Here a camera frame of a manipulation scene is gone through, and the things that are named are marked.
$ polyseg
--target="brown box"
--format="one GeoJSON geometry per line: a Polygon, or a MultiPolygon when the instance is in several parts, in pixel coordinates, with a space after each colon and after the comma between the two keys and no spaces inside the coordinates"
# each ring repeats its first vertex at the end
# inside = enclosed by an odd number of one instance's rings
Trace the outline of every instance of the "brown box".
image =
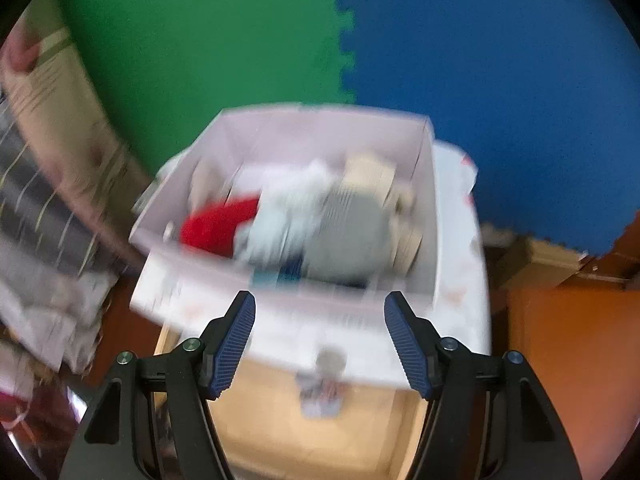
{"type": "Polygon", "coordinates": [[[557,286],[580,270],[582,254],[533,238],[518,238],[495,266],[498,288],[557,286]]]}
{"type": "MultiPolygon", "coordinates": [[[[162,327],[155,354],[180,335],[162,327]]],[[[166,394],[156,393],[156,406],[166,394]]],[[[335,418],[304,418],[294,374],[243,357],[231,388],[209,402],[228,462],[281,480],[401,480],[428,403],[413,390],[349,384],[335,418]]]]}

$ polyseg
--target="gray cloth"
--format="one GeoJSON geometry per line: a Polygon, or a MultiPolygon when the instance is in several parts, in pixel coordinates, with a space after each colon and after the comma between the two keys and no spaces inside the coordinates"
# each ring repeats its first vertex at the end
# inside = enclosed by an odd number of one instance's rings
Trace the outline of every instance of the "gray cloth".
{"type": "Polygon", "coordinates": [[[61,272],[123,272],[40,173],[0,89],[0,232],[61,272]]]}
{"type": "Polygon", "coordinates": [[[360,284],[382,272],[390,259],[388,212],[373,196],[329,193],[320,229],[305,245],[303,275],[320,282],[360,284]]]}

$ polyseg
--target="red fabric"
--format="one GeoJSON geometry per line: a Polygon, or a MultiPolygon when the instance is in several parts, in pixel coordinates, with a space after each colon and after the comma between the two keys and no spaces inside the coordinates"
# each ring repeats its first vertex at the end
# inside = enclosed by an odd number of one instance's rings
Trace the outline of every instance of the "red fabric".
{"type": "Polygon", "coordinates": [[[234,235],[242,222],[255,218],[259,196],[209,204],[188,217],[180,229],[181,243],[231,258],[234,235]]]}

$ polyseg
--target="blue foam mat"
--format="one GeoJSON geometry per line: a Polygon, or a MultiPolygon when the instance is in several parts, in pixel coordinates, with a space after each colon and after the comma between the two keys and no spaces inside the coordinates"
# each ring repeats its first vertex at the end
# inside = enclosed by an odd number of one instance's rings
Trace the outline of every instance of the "blue foam mat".
{"type": "Polygon", "coordinates": [[[640,205],[640,49],[608,0],[338,0],[358,104],[427,114],[481,221],[591,253],[640,205]]]}

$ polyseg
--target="beige item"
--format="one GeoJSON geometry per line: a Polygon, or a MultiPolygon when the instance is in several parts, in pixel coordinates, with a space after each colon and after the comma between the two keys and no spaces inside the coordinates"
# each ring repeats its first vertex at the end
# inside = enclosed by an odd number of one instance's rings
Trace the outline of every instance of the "beige item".
{"type": "Polygon", "coordinates": [[[396,168],[370,153],[347,159],[341,187],[372,194],[391,213],[391,261],[394,272],[409,272],[418,254],[422,232],[398,214],[408,213],[414,206],[415,193],[408,182],[395,179],[396,168]]]}
{"type": "Polygon", "coordinates": [[[383,205],[391,191],[395,175],[395,166],[383,162],[375,155],[364,153],[347,159],[340,185],[370,193],[383,205]]]}
{"type": "Polygon", "coordinates": [[[422,232],[399,216],[392,216],[391,229],[392,267],[394,272],[406,275],[413,264],[422,242],[422,232]]]}
{"type": "Polygon", "coordinates": [[[495,286],[557,286],[580,270],[582,254],[533,238],[518,238],[495,266],[495,286]]]}
{"type": "MultiPolygon", "coordinates": [[[[156,354],[176,333],[162,328],[156,354]]],[[[340,414],[308,419],[294,374],[248,358],[231,387],[209,403],[226,458],[267,478],[400,480],[420,439],[427,402],[413,390],[348,385],[340,414]]],[[[156,403],[166,394],[156,394],[156,403]]]]}

